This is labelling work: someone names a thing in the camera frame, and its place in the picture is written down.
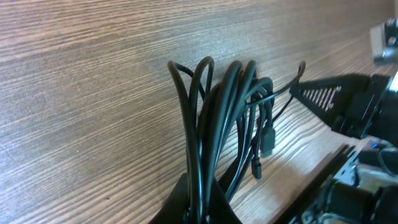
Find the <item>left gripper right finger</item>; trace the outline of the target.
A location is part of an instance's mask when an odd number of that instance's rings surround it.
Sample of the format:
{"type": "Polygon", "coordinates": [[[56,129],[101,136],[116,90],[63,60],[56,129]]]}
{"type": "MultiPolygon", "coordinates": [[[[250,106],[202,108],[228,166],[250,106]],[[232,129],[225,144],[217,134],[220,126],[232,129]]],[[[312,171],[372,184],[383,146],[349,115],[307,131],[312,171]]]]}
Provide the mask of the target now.
{"type": "Polygon", "coordinates": [[[233,212],[218,181],[213,179],[210,194],[210,223],[213,224],[242,224],[233,212]]]}

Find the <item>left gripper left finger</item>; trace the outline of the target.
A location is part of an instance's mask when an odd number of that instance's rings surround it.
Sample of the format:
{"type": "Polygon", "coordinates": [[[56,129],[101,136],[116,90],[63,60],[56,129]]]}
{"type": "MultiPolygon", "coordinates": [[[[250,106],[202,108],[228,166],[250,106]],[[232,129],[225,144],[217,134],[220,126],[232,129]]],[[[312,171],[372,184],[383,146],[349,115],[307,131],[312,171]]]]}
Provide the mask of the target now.
{"type": "Polygon", "coordinates": [[[188,177],[183,173],[162,208],[149,224],[181,224],[189,207],[188,177]]]}

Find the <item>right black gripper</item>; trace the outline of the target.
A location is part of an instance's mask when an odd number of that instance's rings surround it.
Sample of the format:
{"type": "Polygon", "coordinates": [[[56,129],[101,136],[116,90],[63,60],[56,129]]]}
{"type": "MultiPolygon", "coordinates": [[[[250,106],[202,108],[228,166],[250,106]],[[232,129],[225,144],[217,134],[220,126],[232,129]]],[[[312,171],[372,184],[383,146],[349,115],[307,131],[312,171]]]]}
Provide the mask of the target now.
{"type": "Polygon", "coordinates": [[[363,139],[390,85],[388,76],[348,74],[300,82],[290,94],[332,131],[363,139]]]}

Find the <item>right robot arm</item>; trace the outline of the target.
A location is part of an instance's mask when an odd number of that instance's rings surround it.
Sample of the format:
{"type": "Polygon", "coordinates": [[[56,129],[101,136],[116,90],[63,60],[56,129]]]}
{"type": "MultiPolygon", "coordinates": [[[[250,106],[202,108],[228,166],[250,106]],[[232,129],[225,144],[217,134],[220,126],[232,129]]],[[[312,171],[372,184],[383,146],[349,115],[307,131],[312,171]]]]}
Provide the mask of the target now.
{"type": "Polygon", "coordinates": [[[396,146],[397,92],[391,85],[388,76],[350,73],[295,84],[290,94],[336,133],[396,146]]]}

